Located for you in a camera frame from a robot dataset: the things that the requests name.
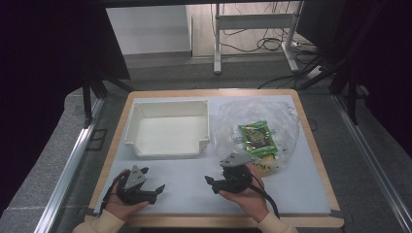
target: gray floor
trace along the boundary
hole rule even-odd
[[[288,75],[289,67],[282,55],[243,57],[223,60],[223,73],[213,74],[210,58],[190,59],[184,56],[127,57],[132,77],[126,83],[139,90],[257,88],[262,83]],[[276,88],[287,80],[269,83]],[[382,194],[361,151],[327,92],[330,80],[299,91],[305,113],[311,124],[330,182],[344,214],[343,229],[299,228],[299,232],[403,232],[394,212]],[[51,232],[71,232],[83,221],[95,183],[110,142],[115,133],[127,93],[106,83],[109,96],[90,142]],[[290,88],[293,82],[283,85]],[[373,117],[362,100],[357,104],[359,128],[379,159],[383,169],[403,201],[412,207],[412,161],[385,128]],[[44,149],[38,163],[0,219],[0,232],[33,232],[45,209],[67,157],[76,144],[84,123],[83,95],[80,90],[67,96],[65,113]],[[136,232],[124,228],[122,232]],[[141,232],[182,232],[182,229],[141,229]],[[199,230],[187,229],[187,232]]]

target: white wall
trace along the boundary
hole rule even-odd
[[[186,6],[107,9],[123,54],[190,51]]]

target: sleeve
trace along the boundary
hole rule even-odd
[[[123,225],[124,221],[103,210],[100,218],[83,222],[73,230],[73,233],[116,233]]]
[[[297,229],[282,222],[273,213],[269,213],[263,221],[257,224],[262,233],[297,233]]]

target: human hand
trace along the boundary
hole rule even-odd
[[[253,178],[252,185],[256,186],[259,189],[264,188],[264,183],[261,180],[258,168],[252,164],[246,164],[251,174],[255,177]],[[256,222],[261,222],[269,210],[267,209],[266,200],[257,192],[247,188],[246,190],[234,194],[227,191],[219,191],[219,194],[225,199],[232,201],[240,206],[242,210],[248,215],[251,216]]]
[[[118,186],[119,181],[115,183],[112,192],[110,193],[109,199],[105,207],[105,210],[107,212],[110,212],[112,215],[116,216],[122,221],[126,221],[131,214],[138,212],[144,209],[145,207],[149,206],[148,201],[141,202],[131,206],[124,204],[116,194],[118,192]]]

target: plastic bag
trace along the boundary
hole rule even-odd
[[[295,109],[285,102],[265,102],[256,98],[226,103],[219,108],[218,121],[213,128],[216,154],[220,159],[233,152],[247,154],[257,160],[255,164],[261,172],[279,170],[294,150],[298,123]],[[252,143],[251,137],[262,146]],[[271,148],[271,140],[276,149]]]

